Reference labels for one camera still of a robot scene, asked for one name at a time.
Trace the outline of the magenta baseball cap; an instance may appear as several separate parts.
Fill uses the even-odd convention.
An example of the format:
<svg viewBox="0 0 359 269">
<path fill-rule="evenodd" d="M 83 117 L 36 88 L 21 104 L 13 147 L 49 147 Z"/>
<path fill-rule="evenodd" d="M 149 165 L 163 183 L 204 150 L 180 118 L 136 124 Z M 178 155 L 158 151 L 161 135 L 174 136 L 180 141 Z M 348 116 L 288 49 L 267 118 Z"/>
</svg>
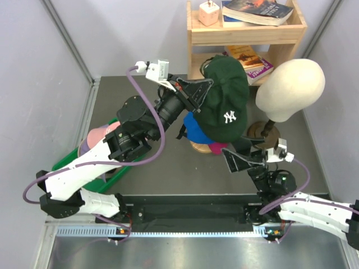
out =
<svg viewBox="0 0 359 269">
<path fill-rule="evenodd" d="M 228 146 L 228 144 L 215 142 L 215 143 L 209 144 L 208 146 L 213 154 L 220 155 L 222 153 L 222 149 L 225 149 Z"/>
</svg>

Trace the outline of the dark green baseball cap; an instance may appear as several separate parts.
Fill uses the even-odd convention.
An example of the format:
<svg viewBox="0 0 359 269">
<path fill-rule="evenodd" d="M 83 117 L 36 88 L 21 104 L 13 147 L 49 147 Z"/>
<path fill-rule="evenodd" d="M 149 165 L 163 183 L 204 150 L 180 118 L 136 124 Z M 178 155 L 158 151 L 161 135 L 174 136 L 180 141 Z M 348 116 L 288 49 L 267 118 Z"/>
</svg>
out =
<svg viewBox="0 0 359 269">
<path fill-rule="evenodd" d="M 242 64 L 227 55 L 216 55 L 200 69 L 204 78 L 213 80 L 200 109 L 194 115 L 204 134 L 220 143 L 241 138 L 247 126 L 250 89 Z"/>
</svg>

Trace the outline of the blue baseball cap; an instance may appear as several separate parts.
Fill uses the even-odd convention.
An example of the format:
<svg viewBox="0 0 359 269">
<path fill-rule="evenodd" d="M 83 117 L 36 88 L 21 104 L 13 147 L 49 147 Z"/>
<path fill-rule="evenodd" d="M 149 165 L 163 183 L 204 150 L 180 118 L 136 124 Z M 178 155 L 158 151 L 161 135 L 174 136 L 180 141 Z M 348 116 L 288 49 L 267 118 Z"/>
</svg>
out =
<svg viewBox="0 0 359 269">
<path fill-rule="evenodd" d="M 209 145 L 214 143 L 214 141 L 207 137 L 202 131 L 192 112 L 188 112 L 184 117 L 183 125 L 176 139 L 180 140 L 183 137 L 197 144 Z"/>
</svg>

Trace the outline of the light pink baseball cap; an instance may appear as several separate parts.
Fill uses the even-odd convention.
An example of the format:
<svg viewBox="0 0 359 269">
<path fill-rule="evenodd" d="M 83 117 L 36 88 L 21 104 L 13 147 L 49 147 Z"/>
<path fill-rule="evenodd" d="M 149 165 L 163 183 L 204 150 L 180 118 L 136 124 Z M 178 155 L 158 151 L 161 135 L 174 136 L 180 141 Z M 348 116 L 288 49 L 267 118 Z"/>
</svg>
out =
<svg viewBox="0 0 359 269">
<path fill-rule="evenodd" d="M 84 141 L 84 145 L 83 145 L 84 151 L 88 152 L 89 150 L 91 150 L 98 142 L 104 140 L 107 134 L 111 133 L 119 126 L 120 126 L 120 122 L 115 121 L 112 124 L 106 124 L 104 126 L 92 129 L 88 133 Z"/>
</svg>

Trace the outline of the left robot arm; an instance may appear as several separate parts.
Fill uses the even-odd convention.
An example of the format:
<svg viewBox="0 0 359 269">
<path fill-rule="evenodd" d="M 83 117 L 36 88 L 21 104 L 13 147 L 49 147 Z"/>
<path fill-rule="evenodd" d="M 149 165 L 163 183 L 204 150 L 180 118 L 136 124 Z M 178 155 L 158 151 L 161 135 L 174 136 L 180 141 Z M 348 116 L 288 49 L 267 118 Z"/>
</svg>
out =
<svg viewBox="0 0 359 269">
<path fill-rule="evenodd" d="M 39 199 L 41 210 L 55 219 L 86 213 L 123 221 L 127 208 L 120 194 L 96 193 L 86 190 L 84 185 L 111 170 L 155 159 L 153 155 L 138 161 L 151 150 L 149 141 L 165 141 L 165 131 L 183 110 L 200 111 L 213 83 L 210 78 L 187 81 L 169 75 L 161 81 L 158 89 L 163 95 L 154 105 L 138 89 L 139 94 L 128 98 L 117 112 L 119 126 L 92 149 L 62 169 L 38 172 L 37 177 L 43 180 L 39 187 L 45 191 Z"/>
</svg>

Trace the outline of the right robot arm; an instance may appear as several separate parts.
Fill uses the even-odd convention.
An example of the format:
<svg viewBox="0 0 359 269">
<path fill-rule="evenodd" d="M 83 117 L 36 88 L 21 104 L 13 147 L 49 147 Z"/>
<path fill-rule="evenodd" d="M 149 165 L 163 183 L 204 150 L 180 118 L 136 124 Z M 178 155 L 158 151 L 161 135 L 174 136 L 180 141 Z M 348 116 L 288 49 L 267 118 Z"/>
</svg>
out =
<svg viewBox="0 0 359 269">
<path fill-rule="evenodd" d="M 262 207 L 255 213 L 259 222 L 299 222 L 331 233 L 349 246 L 358 249 L 358 202 L 341 203 L 307 194 L 303 189 L 311 179 L 308 168 L 305 183 L 298 187 L 293 174 L 287 170 L 269 170 L 269 164 L 300 161 L 288 151 L 287 141 L 277 139 L 274 146 L 254 151 L 263 139 L 241 137 L 236 151 L 222 149 L 229 171 L 246 171 L 257 189 Z"/>
</svg>

